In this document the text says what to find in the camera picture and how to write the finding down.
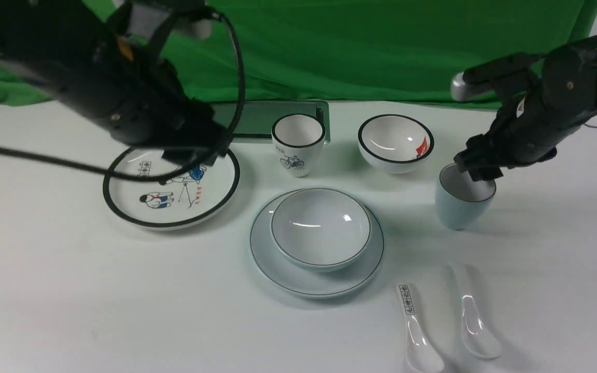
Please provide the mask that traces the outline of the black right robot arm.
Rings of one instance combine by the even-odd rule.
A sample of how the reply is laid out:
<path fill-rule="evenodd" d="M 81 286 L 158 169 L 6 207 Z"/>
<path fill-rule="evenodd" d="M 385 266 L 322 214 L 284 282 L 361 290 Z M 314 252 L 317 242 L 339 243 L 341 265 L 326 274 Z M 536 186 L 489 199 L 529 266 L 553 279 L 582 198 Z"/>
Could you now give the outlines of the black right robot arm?
<path fill-rule="evenodd" d="M 475 181 L 496 180 L 557 156 L 557 146 L 597 116 L 597 35 L 547 53 L 510 54 L 455 75 L 451 97 L 465 102 L 493 92 L 490 129 L 466 141 L 454 162 Z"/>

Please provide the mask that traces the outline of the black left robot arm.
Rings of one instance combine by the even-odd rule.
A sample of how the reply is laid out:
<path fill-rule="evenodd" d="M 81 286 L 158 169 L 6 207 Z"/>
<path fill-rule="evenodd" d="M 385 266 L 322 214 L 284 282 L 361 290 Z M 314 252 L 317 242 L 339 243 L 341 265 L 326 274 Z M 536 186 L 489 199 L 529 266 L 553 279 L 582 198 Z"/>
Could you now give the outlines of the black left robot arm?
<path fill-rule="evenodd" d="M 217 151 L 226 127 L 185 95 L 161 57 L 204 1 L 122 1 L 107 20 L 83 1 L 0 1 L 0 66 L 130 147 L 178 164 Z"/>

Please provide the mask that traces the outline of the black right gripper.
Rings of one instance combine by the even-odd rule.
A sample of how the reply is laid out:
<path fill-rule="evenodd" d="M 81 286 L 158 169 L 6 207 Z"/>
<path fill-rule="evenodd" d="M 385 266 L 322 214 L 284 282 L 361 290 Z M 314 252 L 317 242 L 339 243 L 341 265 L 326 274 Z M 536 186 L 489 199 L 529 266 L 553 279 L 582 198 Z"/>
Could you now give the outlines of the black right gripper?
<path fill-rule="evenodd" d="M 504 168 L 553 159 L 557 145 L 595 113 L 597 67 L 577 56 L 520 52 L 458 73 L 450 92 L 458 102 L 488 92 L 500 100 L 490 129 L 454 157 L 473 180 L 495 180 Z"/>

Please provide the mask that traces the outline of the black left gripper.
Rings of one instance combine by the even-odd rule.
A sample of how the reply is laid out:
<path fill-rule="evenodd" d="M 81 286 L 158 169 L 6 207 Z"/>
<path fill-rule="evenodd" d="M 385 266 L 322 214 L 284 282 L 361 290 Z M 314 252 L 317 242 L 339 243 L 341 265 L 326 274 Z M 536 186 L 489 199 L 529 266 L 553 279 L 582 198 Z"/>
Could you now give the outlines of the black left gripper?
<path fill-rule="evenodd" d="M 185 166 L 213 165 L 226 154 L 225 127 L 211 107 L 190 99 L 168 61 L 138 59 L 136 84 L 110 120 L 111 137 L 135 149 L 160 150 L 163 159 Z"/>

